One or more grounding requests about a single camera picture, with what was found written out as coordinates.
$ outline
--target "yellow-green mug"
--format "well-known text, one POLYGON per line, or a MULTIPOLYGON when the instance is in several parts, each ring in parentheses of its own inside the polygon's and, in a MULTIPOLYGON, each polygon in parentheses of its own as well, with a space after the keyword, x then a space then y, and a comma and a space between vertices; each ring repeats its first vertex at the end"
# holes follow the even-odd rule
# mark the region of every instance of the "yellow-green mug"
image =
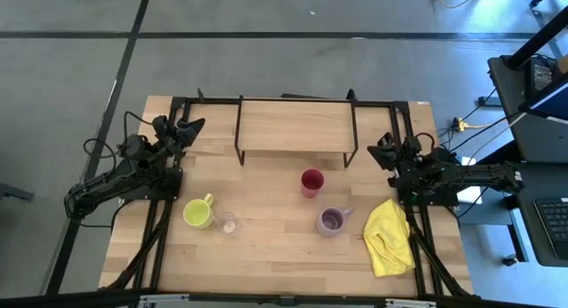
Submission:
POLYGON ((208 193, 202 200, 192 200, 184 207, 184 220, 196 228, 207 228, 213 222, 213 195, 208 193))

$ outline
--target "black wire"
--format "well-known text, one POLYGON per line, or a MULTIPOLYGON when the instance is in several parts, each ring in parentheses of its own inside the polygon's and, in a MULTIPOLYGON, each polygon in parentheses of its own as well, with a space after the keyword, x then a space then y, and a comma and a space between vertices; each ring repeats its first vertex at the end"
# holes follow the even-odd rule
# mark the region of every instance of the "black wire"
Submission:
POLYGON ((79 225, 85 228, 112 228, 110 225, 86 225, 83 223, 79 223, 79 225))
POLYGON ((516 113, 514 113, 514 114, 505 116, 505 117, 501 118, 499 121, 492 123, 491 125, 487 126, 486 128, 482 129, 481 131, 477 132, 477 133, 474 134, 473 136, 471 136, 471 137, 469 137, 468 139, 462 141, 461 144, 459 144, 458 146, 456 146, 454 149, 450 150, 450 152, 453 152, 454 150, 460 148, 460 147, 463 146, 465 143, 469 142, 471 139, 473 139, 473 138, 475 138, 476 136, 480 135, 480 134, 483 133, 484 131, 489 130, 490 128, 492 128, 493 126, 495 126, 496 124, 498 124, 499 122, 502 122, 502 121, 504 121, 504 120, 506 120, 506 119, 508 119, 508 118, 510 118, 510 117, 513 117, 513 116, 515 116, 515 115, 518 115, 518 114, 520 114, 520 112, 516 112, 516 113))
POLYGON ((111 158, 111 157, 113 158, 113 168, 105 175, 105 177, 107 178, 107 177, 109 177, 109 176, 114 172, 114 170, 116 170, 116 156, 117 156, 118 153, 120 153, 120 152, 115 152, 115 151, 113 150, 113 148, 112 148, 109 144, 107 144, 105 141, 103 141, 103 140, 100 140, 100 139, 98 139, 98 138, 89 138, 89 139, 87 139, 87 140, 85 140, 85 141, 83 142, 83 151, 84 151, 87 155, 89 155, 89 156, 91 156, 91 157, 92 157, 92 152, 89 152, 89 150, 87 149, 87 144, 89 144, 91 141, 99 142, 99 143, 102 144, 104 147, 106 147, 106 149, 108 149, 108 151, 110 151, 110 154, 104 155, 104 156, 101 155, 101 156, 99 157, 100 159, 111 158))
MULTIPOLYGON (((442 135, 440 135, 440 137, 444 136, 445 134, 448 134, 448 138, 450 138, 450 134, 448 133, 449 131, 452 131, 451 129, 448 129, 448 131, 445 131, 442 135)), ((442 143, 441 145, 447 144, 449 140, 445 141, 444 143, 442 143)))
POLYGON ((114 229, 114 221, 116 220, 116 215, 118 215, 118 212, 119 212, 122 208, 124 208, 124 206, 126 206, 126 205, 128 205, 128 204, 129 204, 129 201, 128 201, 128 202, 125 201, 121 206, 119 206, 119 207, 114 211, 113 219, 111 220, 111 224, 110 224, 110 225, 86 225, 86 224, 83 224, 83 223, 79 223, 79 225, 81 225, 81 226, 83 226, 83 227, 86 227, 86 228, 110 228, 110 232, 112 232, 113 229, 114 229))
POLYGON ((444 128, 444 129, 439 129, 439 130, 445 130, 443 133, 439 134, 438 137, 441 138, 442 136, 444 136, 445 134, 447 134, 448 131, 451 130, 451 128, 444 128))
POLYGON ((126 125, 127 124, 126 123, 126 117, 128 115, 136 118, 137 120, 143 122, 146 125, 152 125, 151 122, 147 122, 147 121, 143 120, 142 118, 140 118, 138 115, 132 113, 131 111, 124 112, 124 124, 123 124, 123 126, 124 126, 124 141, 122 142, 122 149, 124 149, 126 147, 126 138, 128 137, 128 130, 127 130, 127 125, 126 125))
POLYGON ((116 220, 116 215, 118 215, 118 212, 121 211, 121 209, 124 208, 124 206, 128 205, 130 203, 130 201, 124 201, 124 203, 122 205, 120 205, 113 214, 113 219, 110 222, 110 232, 112 232, 114 230, 114 221, 116 220))
POLYGON ((450 206, 444 206, 444 208, 446 208, 450 214, 452 214, 455 217, 455 220, 459 220, 459 218, 457 217, 457 215, 455 215, 454 211, 450 208, 450 206))
POLYGON ((481 193, 479 194, 479 196, 471 203, 471 205, 469 206, 469 208, 467 208, 464 212, 462 212, 461 215, 459 215, 459 216, 457 217, 458 219, 462 218, 463 215, 467 214, 468 211, 470 211, 470 210, 473 208, 473 206, 474 206, 475 204, 477 204, 477 201, 479 201, 479 198, 481 198, 481 195, 483 195, 483 193, 485 193, 485 191, 487 190, 487 188, 489 188, 489 187, 486 187, 486 188, 483 190, 483 192, 481 192, 481 193))
MULTIPOLYGON (((485 100, 489 99, 490 97, 492 97, 492 95, 495 93, 495 91, 497 91, 497 89, 493 89, 493 91, 491 92, 491 94, 489 94, 489 96, 487 96, 485 98, 485 100)), ((472 110, 469 114, 467 114, 465 117, 462 118, 463 121, 465 121, 466 118, 470 117, 473 113, 475 113, 481 106, 477 105, 477 107, 472 110)))
POLYGON ((449 133, 447 133, 447 141, 445 141, 444 143, 440 144, 443 148, 445 148, 447 151, 450 150, 451 146, 452 146, 452 139, 454 139, 454 129, 450 129, 449 133))
MULTIPOLYGON (((555 62, 555 64, 558 62, 557 59, 551 58, 551 57, 549 57, 549 56, 547 56, 547 55, 544 55, 544 54, 534 54, 533 56, 531 56, 531 59, 540 59, 540 60, 542 60, 542 58, 545 58, 545 59, 548 59, 548 60, 552 60, 552 61, 555 62)), ((509 65, 507 64, 507 59, 505 58, 504 55, 501 55, 501 60, 503 61, 503 64, 505 64, 505 67, 508 68, 508 69, 516 70, 516 71, 520 71, 520 70, 525 70, 525 69, 526 69, 526 66, 525 66, 525 65, 521 65, 521 66, 518 67, 518 68, 509 67, 509 65)), ((546 61, 546 65, 547 65, 548 69, 550 69, 550 71, 554 72, 554 69, 552 69, 552 67, 550 66, 550 64, 548 63, 548 61, 546 61)))
POLYGON ((536 59, 540 59, 540 61, 550 70, 550 73, 554 73, 554 69, 552 69, 552 66, 550 66, 550 63, 548 63, 548 56, 545 58, 545 55, 535 54, 534 57, 536 59))
POLYGON ((425 132, 416 134, 416 137, 419 137, 419 136, 427 136, 428 138, 430 138, 431 143, 432 143, 431 146, 430 146, 430 151, 433 151, 433 150, 434 150, 434 145, 436 144, 436 143, 435 143, 436 140, 434 139, 434 137, 433 137, 432 135, 430 135, 429 133, 425 133, 425 132))

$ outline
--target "computer monitor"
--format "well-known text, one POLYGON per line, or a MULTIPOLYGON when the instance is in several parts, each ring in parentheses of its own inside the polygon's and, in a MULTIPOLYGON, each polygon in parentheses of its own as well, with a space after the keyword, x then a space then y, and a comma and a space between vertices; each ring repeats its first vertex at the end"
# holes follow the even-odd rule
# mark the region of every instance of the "computer monitor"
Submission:
POLYGON ((521 104, 518 110, 568 124, 568 73, 558 76, 542 91, 521 104))

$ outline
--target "red cup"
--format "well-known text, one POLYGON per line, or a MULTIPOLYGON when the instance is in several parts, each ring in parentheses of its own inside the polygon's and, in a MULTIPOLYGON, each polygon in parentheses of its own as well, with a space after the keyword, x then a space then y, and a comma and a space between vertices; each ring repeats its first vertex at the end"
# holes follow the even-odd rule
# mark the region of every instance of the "red cup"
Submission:
POLYGON ((313 198, 323 186, 323 174, 319 170, 307 170, 302 175, 302 195, 313 198))

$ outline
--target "keyboard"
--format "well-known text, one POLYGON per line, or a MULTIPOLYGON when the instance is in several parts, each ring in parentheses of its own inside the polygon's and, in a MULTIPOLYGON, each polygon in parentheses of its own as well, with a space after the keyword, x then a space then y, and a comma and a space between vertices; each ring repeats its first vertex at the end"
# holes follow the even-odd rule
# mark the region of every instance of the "keyboard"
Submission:
POLYGON ((568 198, 538 199, 534 206, 555 255, 568 259, 568 198))

